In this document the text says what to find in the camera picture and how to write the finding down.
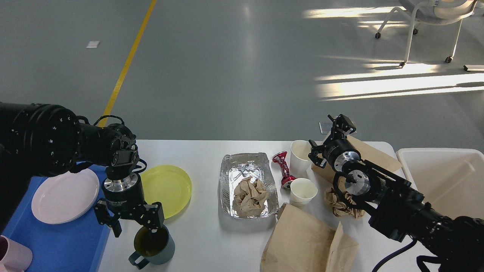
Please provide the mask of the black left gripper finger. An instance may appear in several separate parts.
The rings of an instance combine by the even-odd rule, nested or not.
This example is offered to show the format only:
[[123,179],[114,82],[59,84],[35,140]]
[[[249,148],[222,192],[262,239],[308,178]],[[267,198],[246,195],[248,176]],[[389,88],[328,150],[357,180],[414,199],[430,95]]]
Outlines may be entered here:
[[143,205],[142,225],[148,230],[150,240],[155,239],[155,235],[161,232],[164,225],[164,211],[161,202]]
[[116,238],[119,238],[122,232],[122,227],[119,222],[120,216],[117,214],[114,214],[113,216],[110,215],[110,213],[108,212],[107,200],[105,199],[97,200],[93,209],[95,211],[95,216],[98,223],[104,224],[109,228],[111,228],[114,236]]

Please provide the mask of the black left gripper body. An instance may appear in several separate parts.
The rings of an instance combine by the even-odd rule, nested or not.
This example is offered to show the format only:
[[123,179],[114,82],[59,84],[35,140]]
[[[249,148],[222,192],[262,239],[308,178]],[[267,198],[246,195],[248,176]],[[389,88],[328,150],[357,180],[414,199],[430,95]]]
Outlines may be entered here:
[[111,216],[117,214],[121,219],[142,221],[142,208],[146,201],[140,174],[122,176],[107,173],[101,189]]

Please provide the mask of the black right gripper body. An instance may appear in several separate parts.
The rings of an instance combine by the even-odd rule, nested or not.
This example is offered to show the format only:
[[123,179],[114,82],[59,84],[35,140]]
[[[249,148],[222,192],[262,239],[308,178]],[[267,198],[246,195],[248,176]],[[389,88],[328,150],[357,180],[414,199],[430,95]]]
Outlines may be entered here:
[[352,162],[352,145],[345,139],[327,139],[318,147],[318,167],[344,169]]

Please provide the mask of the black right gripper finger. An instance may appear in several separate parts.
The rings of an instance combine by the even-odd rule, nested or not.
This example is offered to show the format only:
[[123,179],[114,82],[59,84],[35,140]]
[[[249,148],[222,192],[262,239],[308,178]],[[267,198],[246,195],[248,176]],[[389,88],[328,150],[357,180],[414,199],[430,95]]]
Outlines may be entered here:
[[322,141],[320,145],[316,143],[316,141],[309,140],[308,143],[310,144],[310,153],[308,154],[308,158],[313,162],[314,165],[320,168],[325,168],[327,165],[327,153],[326,148],[328,146],[328,140]]
[[347,139],[349,134],[353,134],[357,130],[351,119],[343,114],[337,117],[328,115],[328,118],[332,122],[332,127],[328,135],[328,139],[331,141]]

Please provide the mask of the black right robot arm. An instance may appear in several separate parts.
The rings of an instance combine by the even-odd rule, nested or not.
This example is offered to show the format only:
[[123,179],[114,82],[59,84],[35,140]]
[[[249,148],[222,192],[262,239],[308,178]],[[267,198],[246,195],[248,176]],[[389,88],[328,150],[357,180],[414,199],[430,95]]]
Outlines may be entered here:
[[377,272],[392,258],[408,251],[417,242],[432,255],[419,255],[420,271],[428,272],[426,263],[439,264],[440,272],[482,272],[484,268],[483,220],[460,216],[451,219],[423,202],[425,196],[411,187],[411,182],[387,169],[363,160],[348,139],[356,131],[345,115],[328,115],[332,127],[322,144],[309,140],[308,157],[320,168],[334,171],[332,187],[348,208],[364,210],[369,224],[389,239],[412,242],[383,258]]

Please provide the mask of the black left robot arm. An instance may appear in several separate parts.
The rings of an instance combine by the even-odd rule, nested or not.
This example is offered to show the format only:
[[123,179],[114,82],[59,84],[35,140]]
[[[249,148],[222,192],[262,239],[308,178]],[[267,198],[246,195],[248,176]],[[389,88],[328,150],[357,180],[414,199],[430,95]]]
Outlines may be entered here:
[[134,220],[155,233],[162,229],[160,202],[148,204],[140,173],[136,136],[122,118],[106,127],[90,124],[54,104],[1,103],[1,230],[4,230],[32,177],[78,173],[91,165],[105,167],[104,195],[94,205],[99,224],[121,234],[119,219]]

